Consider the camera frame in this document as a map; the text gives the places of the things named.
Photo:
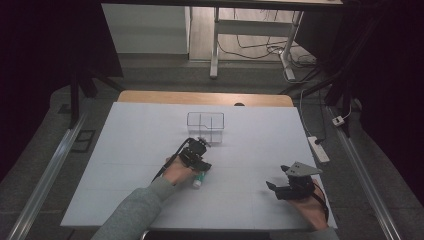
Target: wooden floor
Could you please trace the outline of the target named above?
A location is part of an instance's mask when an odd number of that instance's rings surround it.
[[[239,19],[251,21],[269,21],[269,22],[291,22],[292,11],[277,11],[277,10],[253,10],[253,9],[233,9],[221,8],[220,19]],[[211,59],[212,43],[214,30],[214,9],[205,7],[192,8],[192,25],[190,34],[190,60],[207,60]],[[269,37],[264,36],[238,36],[241,46],[261,45],[268,42]],[[271,37],[269,43],[272,46],[284,47],[284,41],[287,38]],[[241,48],[237,42],[236,35],[219,35],[219,43],[226,52],[238,53],[251,58],[264,56],[268,53],[266,46]],[[294,59],[301,55],[309,54],[301,47],[293,47],[291,50]],[[249,59],[233,54],[224,53],[219,49],[219,60],[255,60],[255,61],[280,61],[277,54],[270,54],[263,58]],[[302,60],[314,60],[313,56],[307,56]]]

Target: hand-mounted device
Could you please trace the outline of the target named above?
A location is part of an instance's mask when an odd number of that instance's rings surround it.
[[[315,198],[324,208],[325,219],[328,221],[328,207],[325,203],[325,195],[322,189],[316,185],[311,178],[311,175],[321,174],[322,170],[308,166],[306,164],[295,162],[291,167],[285,165],[281,169],[286,173],[289,178],[289,186],[277,187],[275,184],[266,182],[268,188],[275,192],[278,200],[301,200],[308,197]],[[315,187],[322,192],[324,199],[321,199],[314,193]]]
[[[187,138],[183,144],[178,148],[178,150],[172,155],[172,157],[162,166],[156,176],[153,178],[152,182],[162,175],[162,173],[171,166],[172,162],[180,156],[181,161],[188,168],[192,168],[196,171],[208,171],[211,168],[210,163],[206,163],[202,161],[202,155],[206,152],[206,146],[210,147],[209,143],[203,139],[198,138],[198,140],[194,138]]]

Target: hand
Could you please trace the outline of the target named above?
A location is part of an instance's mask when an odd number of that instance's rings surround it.
[[[177,158],[163,173],[163,178],[175,185],[177,183],[184,182],[184,180],[189,177],[197,175],[197,173],[198,172],[193,171],[193,169],[186,167],[181,161],[181,158],[177,156]]]
[[[313,179],[313,181],[319,186],[317,180]],[[324,195],[318,187],[315,187],[314,193],[324,199]],[[287,202],[293,205],[315,230],[328,228],[324,209],[315,198],[308,197],[301,200],[288,200]]]

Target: person's left hand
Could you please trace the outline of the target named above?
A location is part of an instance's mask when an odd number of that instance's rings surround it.
[[[197,175],[198,172],[193,171],[193,169],[184,166],[184,163],[181,161],[178,156],[163,173],[163,178],[170,181],[173,185],[177,183],[184,182],[187,178]]]

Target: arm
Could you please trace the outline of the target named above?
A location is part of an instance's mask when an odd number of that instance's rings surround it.
[[[324,194],[317,187],[315,187],[315,194],[324,199]],[[334,228],[328,226],[324,209],[315,198],[308,197],[302,200],[289,200],[288,202],[300,212],[315,230],[309,234],[311,240],[339,239]]]
[[[147,188],[137,188],[125,198],[93,236],[93,240],[139,239],[162,210],[162,203],[175,192],[174,185],[193,175],[179,158]]]

